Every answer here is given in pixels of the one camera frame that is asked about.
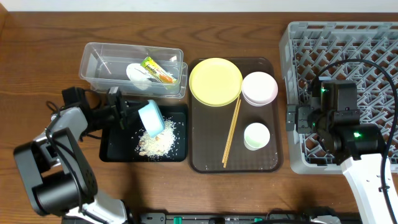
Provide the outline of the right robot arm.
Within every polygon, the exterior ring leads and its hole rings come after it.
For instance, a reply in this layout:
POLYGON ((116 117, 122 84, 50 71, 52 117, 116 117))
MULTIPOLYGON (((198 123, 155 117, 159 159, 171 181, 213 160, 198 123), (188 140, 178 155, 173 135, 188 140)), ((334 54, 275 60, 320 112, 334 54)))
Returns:
POLYGON ((314 134, 351 187, 363 223, 397 223, 397 192, 388 145, 375 124, 360 122, 357 86, 349 80, 315 84, 306 105, 288 105, 286 130, 314 134))

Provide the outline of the white cup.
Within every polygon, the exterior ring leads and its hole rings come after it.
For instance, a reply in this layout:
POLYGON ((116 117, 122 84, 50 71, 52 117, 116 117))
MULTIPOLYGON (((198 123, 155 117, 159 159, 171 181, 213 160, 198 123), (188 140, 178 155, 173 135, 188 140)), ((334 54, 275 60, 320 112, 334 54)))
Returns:
POLYGON ((270 139, 270 131, 262 123, 252 123, 244 130, 244 146, 250 151, 265 147, 270 139))

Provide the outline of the white napkin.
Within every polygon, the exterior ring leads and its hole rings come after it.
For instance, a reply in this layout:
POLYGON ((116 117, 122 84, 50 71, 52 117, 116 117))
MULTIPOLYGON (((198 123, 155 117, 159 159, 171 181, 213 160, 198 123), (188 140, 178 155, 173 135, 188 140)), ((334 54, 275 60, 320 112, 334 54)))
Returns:
POLYGON ((140 90, 151 87, 152 75, 139 63, 129 64, 126 68, 126 75, 132 81, 132 84, 140 90))

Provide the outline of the light blue bowl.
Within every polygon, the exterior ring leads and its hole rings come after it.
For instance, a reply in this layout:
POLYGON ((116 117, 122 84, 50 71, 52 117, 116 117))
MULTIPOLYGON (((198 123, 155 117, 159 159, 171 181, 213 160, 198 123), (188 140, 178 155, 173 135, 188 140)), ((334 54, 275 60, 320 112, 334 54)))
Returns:
POLYGON ((147 134, 154 138, 165 129, 164 119, 157 103, 147 100, 148 104, 138 110, 139 117, 147 134))

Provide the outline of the green snack wrapper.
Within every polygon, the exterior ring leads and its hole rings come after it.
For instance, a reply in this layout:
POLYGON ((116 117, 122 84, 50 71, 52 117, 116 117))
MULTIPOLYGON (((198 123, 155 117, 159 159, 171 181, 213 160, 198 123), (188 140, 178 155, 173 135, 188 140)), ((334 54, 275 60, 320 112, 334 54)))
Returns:
POLYGON ((166 72, 160 65, 157 64, 151 57, 146 57, 141 66, 149 72, 155 79, 161 83, 174 84, 177 80, 166 72))

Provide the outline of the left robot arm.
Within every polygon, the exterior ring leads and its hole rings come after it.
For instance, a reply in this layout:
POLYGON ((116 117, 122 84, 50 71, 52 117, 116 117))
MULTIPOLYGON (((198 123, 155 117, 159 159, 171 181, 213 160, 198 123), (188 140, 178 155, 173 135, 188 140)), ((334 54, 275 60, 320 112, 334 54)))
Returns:
POLYGON ((123 98, 112 87, 106 99, 91 107, 87 89, 62 91, 64 105, 47 101, 51 122, 28 143, 15 148, 14 160, 34 211, 55 215, 63 223, 135 223, 123 200, 99 190, 94 172, 79 141, 92 132, 119 126, 126 129, 148 102, 123 98))

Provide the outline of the pink bowl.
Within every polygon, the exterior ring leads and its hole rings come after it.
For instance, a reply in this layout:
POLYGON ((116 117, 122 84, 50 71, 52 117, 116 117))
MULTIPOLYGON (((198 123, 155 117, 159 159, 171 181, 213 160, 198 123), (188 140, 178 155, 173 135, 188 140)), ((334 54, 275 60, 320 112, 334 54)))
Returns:
POLYGON ((243 79, 242 94, 252 106, 272 103, 277 97, 278 90, 276 80, 266 72, 252 72, 243 79))

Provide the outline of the rice food waste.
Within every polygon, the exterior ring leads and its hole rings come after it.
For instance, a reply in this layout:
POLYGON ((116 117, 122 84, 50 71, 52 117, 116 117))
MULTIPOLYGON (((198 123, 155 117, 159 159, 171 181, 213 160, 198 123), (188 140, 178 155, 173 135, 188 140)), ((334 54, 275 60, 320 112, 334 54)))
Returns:
POLYGON ((137 137, 138 143, 134 152, 138 156, 150 160, 160 161, 161 159, 171 159, 175 161, 178 156, 185 153, 183 134, 179 128, 183 128, 181 121, 174 121, 173 117, 165 118, 165 129, 155 137, 150 137, 144 131, 137 137))

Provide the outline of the wooden chopstick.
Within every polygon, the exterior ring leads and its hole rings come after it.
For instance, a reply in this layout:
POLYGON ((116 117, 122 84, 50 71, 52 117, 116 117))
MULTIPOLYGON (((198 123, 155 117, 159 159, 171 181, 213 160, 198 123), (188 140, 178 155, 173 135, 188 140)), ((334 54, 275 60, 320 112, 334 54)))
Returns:
POLYGON ((225 160, 225 163, 223 164, 223 168, 224 169, 226 168, 227 163, 228 163, 229 152, 231 150, 231 145, 232 145, 232 142, 233 142, 233 136, 234 136, 234 132, 235 132, 235 129, 236 129, 236 123, 237 123, 237 120, 238 120, 240 106, 241 106, 241 99, 239 101, 238 112, 236 114, 236 118, 235 118, 235 121, 234 121, 234 126, 233 126, 233 130, 232 130, 231 140, 230 140, 230 143, 229 143, 229 146, 228 146, 228 152, 227 152, 226 160, 225 160))
POLYGON ((223 158, 222 158, 222 163, 223 164, 225 163, 225 160, 226 160, 226 156, 227 156, 227 152, 228 152, 228 146, 229 146, 229 143, 230 143, 230 140, 231 140, 232 130, 233 130, 233 126, 234 126, 234 121, 235 121, 235 118, 236 118, 236 114, 238 112, 239 101, 240 101, 240 96, 238 96, 237 100, 236 100, 236 106, 234 108, 234 113, 233 113, 233 117, 232 117, 232 120, 231 120, 231 125, 230 125, 230 128, 229 128, 228 138, 227 138, 227 141, 226 141, 224 154, 223 154, 223 158))

